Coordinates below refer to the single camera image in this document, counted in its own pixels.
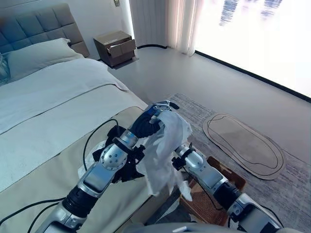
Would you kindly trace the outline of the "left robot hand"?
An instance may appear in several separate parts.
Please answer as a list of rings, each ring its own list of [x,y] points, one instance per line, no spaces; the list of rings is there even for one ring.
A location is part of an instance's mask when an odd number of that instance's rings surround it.
[[[159,115],[165,111],[178,110],[179,106],[169,100],[160,101],[149,105],[144,112],[129,127],[129,131],[137,138],[145,138],[160,130]]]

